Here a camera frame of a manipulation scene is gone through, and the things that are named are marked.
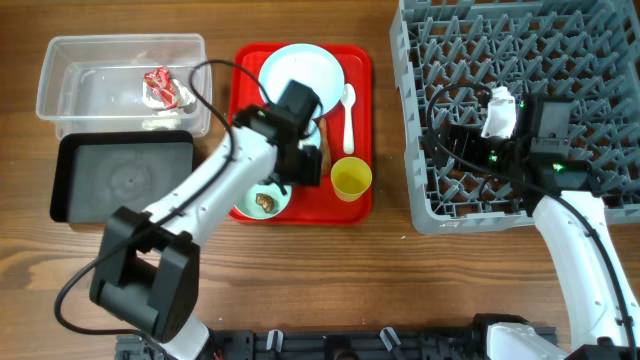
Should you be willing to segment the light blue rice bowl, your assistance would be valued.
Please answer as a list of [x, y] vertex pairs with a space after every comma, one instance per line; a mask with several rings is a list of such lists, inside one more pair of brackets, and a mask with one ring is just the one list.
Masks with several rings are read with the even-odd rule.
[[322, 143], [321, 133], [318, 130], [316, 122], [311, 120], [305, 131], [303, 138], [298, 142], [298, 148], [303, 149], [305, 146], [313, 146], [320, 148]]

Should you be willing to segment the brown food scrap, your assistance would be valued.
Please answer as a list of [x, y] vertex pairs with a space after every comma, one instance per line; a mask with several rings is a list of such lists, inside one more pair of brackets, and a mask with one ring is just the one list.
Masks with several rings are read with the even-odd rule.
[[268, 194], [257, 193], [255, 202], [265, 213], [271, 213], [275, 209], [275, 200]]

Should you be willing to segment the mint green bowl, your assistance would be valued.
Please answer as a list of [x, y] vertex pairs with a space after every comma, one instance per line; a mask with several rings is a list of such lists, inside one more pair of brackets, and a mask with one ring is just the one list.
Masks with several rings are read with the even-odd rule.
[[252, 220], [267, 220], [280, 214], [293, 194], [290, 185], [254, 185], [235, 205], [235, 210]]

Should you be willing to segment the white tissue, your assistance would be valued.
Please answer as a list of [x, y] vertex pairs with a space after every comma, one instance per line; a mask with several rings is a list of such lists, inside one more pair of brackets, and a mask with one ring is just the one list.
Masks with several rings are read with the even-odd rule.
[[179, 80], [173, 79], [172, 87], [177, 93], [177, 107], [166, 109], [160, 98], [152, 92], [151, 87], [147, 83], [142, 85], [143, 103], [152, 109], [157, 116], [160, 116], [160, 119], [144, 120], [142, 122], [144, 130], [176, 130], [181, 123], [177, 116], [185, 115], [188, 108], [195, 104], [195, 96]]

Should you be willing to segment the red snack wrapper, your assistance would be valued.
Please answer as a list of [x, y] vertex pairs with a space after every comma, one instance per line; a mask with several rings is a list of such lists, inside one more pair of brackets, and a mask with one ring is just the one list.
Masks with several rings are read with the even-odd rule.
[[170, 110], [178, 106], [178, 95], [166, 66], [143, 76], [143, 102], [154, 110]]

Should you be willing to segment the carrot piece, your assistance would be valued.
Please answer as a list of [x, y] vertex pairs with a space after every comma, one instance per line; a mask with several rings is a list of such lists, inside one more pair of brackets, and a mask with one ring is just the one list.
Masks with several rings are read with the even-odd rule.
[[320, 149], [322, 153], [321, 174], [323, 176], [329, 175], [331, 171], [332, 161], [331, 152], [328, 141], [328, 126], [327, 121], [322, 117], [318, 122], [318, 128], [321, 135]]

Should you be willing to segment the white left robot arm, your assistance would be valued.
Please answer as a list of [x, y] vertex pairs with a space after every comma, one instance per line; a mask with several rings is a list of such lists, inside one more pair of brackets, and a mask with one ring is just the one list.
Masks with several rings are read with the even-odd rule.
[[106, 224], [90, 300], [173, 359], [214, 358], [212, 332], [193, 313], [201, 249], [254, 185], [319, 184], [321, 151], [300, 144], [318, 110], [251, 105], [177, 188], [141, 212], [118, 209]]

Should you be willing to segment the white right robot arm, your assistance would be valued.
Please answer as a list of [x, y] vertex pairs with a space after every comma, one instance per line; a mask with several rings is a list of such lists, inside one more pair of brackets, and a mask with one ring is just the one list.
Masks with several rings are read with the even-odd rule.
[[578, 350], [611, 340], [620, 356], [639, 356], [639, 305], [612, 244], [591, 165], [569, 157], [567, 98], [529, 94], [520, 105], [492, 98], [481, 150], [468, 157], [427, 130], [433, 148], [468, 169], [510, 183], [550, 251]]

